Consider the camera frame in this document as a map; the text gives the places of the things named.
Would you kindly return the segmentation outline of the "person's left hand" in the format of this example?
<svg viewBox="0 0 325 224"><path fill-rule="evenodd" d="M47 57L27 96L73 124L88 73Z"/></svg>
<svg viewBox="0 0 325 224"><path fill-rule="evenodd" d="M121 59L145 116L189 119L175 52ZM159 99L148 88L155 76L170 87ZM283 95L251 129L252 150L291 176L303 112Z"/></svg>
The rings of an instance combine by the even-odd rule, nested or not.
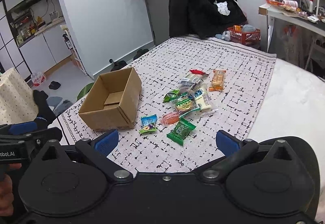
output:
<svg viewBox="0 0 325 224"><path fill-rule="evenodd" d="M16 201L13 189L13 181L7 172L1 180L1 217L10 217L15 214L16 208L20 207L20 201Z"/></svg>

